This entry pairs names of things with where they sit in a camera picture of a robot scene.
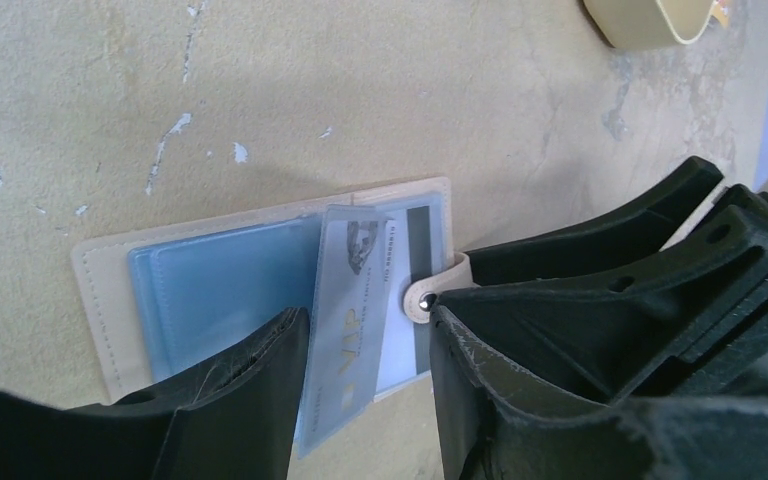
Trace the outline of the credit card with black stripe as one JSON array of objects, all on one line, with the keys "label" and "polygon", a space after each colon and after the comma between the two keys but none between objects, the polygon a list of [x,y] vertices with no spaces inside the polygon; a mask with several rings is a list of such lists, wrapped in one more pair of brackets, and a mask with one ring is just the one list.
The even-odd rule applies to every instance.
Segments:
[{"label": "credit card with black stripe", "polygon": [[380,400],[430,372],[427,310],[420,306],[420,282],[438,265],[431,208],[413,206],[391,213],[387,247],[390,291],[375,399]]}]

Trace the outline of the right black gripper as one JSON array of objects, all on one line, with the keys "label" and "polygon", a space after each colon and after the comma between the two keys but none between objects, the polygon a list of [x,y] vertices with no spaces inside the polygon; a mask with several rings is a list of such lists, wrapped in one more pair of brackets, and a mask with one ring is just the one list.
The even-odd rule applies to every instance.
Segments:
[{"label": "right black gripper", "polygon": [[736,393],[768,354],[768,193],[728,188],[659,251],[723,179],[691,156],[599,217],[469,251],[473,281],[487,287],[448,293],[440,307],[592,402]]}]

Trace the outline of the beige card holder wallet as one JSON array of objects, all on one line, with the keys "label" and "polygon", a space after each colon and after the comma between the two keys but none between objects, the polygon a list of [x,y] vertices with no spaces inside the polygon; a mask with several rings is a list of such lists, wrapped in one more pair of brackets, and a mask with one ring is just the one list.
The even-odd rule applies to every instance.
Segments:
[{"label": "beige card holder wallet", "polygon": [[450,196],[449,179],[430,177],[79,243],[72,265],[108,398],[214,355],[286,307],[310,307],[331,205],[375,206],[390,218],[430,207],[432,275],[447,270],[456,260]]}]

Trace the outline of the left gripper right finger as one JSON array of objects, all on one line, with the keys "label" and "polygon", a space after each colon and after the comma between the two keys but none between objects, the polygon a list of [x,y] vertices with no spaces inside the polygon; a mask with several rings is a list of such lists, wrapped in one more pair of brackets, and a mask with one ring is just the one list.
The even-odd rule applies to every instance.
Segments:
[{"label": "left gripper right finger", "polygon": [[768,397],[594,403],[540,379],[444,307],[432,323],[448,479],[768,479]]}]

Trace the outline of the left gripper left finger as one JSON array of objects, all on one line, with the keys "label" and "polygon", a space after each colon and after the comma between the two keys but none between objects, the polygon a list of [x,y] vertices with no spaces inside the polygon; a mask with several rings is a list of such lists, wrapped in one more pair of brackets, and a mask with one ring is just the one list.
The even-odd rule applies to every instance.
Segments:
[{"label": "left gripper left finger", "polygon": [[308,313],[289,308],[111,405],[0,391],[0,479],[283,479],[308,343]]}]

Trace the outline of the silver VIP credit card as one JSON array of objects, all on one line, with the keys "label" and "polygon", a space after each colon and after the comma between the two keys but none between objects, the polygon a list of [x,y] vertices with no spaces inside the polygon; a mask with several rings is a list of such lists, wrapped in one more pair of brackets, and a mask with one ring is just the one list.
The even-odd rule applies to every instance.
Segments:
[{"label": "silver VIP credit card", "polygon": [[387,215],[331,205],[323,217],[305,384],[300,457],[363,413],[377,390],[389,280]]}]

